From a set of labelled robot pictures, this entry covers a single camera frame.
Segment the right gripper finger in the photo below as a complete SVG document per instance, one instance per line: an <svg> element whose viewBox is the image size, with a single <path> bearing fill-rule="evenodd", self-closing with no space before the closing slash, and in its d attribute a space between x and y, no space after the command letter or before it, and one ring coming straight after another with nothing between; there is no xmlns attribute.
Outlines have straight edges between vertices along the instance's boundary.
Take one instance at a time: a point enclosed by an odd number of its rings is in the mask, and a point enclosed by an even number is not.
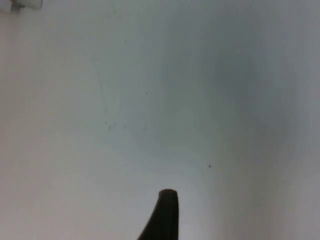
<svg viewBox="0 0 320 240"><path fill-rule="evenodd" d="M137 239L179 239L179 198L176 190L163 189L158 193L153 212Z"/></svg>

